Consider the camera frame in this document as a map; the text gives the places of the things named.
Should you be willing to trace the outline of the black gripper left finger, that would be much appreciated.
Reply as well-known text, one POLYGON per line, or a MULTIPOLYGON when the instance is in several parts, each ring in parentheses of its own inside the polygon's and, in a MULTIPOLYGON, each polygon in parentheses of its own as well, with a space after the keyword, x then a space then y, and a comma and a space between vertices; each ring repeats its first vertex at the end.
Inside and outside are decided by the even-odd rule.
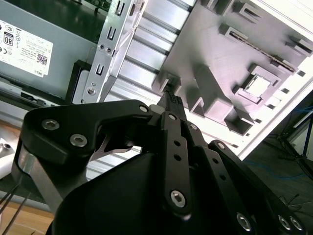
POLYGON ((191 217, 188 150, 166 91, 155 108, 138 100, 39 108, 24 118, 15 164, 22 184, 57 212, 80 186, 141 155, 162 161, 169 212, 191 217))

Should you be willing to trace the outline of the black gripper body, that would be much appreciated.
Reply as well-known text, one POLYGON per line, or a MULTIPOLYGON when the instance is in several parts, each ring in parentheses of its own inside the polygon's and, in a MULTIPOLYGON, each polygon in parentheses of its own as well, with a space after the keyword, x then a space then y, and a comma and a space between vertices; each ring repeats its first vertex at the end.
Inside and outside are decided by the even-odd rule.
POLYGON ((162 161, 134 157, 71 192, 49 235, 234 235, 213 184, 189 167, 191 218, 181 221, 164 202, 162 161))

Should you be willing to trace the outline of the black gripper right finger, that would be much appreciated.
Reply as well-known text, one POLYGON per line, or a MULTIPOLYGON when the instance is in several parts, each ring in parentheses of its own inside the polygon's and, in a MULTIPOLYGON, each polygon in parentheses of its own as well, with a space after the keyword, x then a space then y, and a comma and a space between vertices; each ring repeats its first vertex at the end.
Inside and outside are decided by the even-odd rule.
POLYGON ((208 235, 305 235, 295 213, 220 141, 207 143, 186 118, 182 99, 172 96, 193 167, 193 218, 208 235))

